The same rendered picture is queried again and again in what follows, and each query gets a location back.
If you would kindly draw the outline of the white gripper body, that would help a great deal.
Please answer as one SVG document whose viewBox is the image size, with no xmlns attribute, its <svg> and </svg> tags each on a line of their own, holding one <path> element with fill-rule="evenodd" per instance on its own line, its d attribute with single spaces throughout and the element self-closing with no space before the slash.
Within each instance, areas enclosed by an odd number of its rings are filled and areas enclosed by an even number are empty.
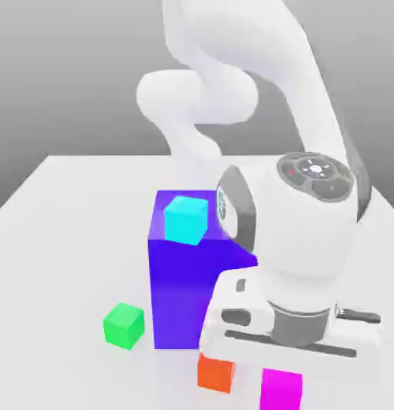
<svg viewBox="0 0 394 410">
<path fill-rule="evenodd" d="M 286 347 L 270 336 L 226 326 L 203 328 L 199 350 L 207 357 L 306 377 L 373 384 L 381 367 L 380 325 L 336 320 L 319 342 Z"/>
</svg>

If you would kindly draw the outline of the small magenta cube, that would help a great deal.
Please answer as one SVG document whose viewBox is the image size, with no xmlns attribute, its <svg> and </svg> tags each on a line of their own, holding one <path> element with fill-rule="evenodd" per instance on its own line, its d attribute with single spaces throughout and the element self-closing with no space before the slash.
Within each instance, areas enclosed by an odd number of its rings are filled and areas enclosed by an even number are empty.
<svg viewBox="0 0 394 410">
<path fill-rule="evenodd" d="M 302 393 L 301 374 L 264 369 L 259 410 L 300 410 Z"/>
</svg>

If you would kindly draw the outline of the small orange cube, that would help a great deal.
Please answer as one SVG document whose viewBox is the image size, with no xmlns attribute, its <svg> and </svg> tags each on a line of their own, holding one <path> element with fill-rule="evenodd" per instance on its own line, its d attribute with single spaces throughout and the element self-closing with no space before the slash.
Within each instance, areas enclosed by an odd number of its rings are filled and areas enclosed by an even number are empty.
<svg viewBox="0 0 394 410">
<path fill-rule="evenodd" d="M 199 354 L 197 363 L 197 386 L 230 394 L 235 375 L 235 363 L 210 359 Z"/>
</svg>

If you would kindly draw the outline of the small cyan cube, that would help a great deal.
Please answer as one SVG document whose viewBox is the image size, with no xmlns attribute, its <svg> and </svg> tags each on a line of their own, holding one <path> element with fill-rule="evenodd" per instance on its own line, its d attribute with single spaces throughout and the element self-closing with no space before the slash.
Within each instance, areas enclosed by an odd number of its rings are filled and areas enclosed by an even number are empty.
<svg viewBox="0 0 394 410">
<path fill-rule="evenodd" d="M 164 239 L 196 246 L 208 227 L 208 201 L 175 196 L 164 208 Z"/>
</svg>

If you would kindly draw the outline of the small green cube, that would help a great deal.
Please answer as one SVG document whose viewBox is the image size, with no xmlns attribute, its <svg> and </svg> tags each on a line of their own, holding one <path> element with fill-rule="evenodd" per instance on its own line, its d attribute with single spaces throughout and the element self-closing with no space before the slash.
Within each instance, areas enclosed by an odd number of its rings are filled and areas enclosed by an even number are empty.
<svg viewBox="0 0 394 410">
<path fill-rule="evenodd" d="M 107 343 L 131 350 L 145 332 L 144 310 L 118 303 L 103 318 L 103 331 Z"/>
</svg>

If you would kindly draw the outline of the large blue box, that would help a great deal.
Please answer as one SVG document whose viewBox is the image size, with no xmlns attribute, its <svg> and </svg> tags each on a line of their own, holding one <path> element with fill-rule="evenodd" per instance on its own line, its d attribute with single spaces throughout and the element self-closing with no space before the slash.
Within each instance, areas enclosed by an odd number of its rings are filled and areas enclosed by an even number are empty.
<svg viewBox="0 0 394 410">
<path fill-rule="evenodd" d="M 177 196 L 208 201 L 208 229 L 196 246 L 166 241 L 164 208 Z M 215 214 L 214 191 L 165 191 L 155 196 L 148 234 L 156 349 L 196 349 L 215 282 L 222 271 L 252 267 L 256 257 L 229 239 Z"/>
</svg>

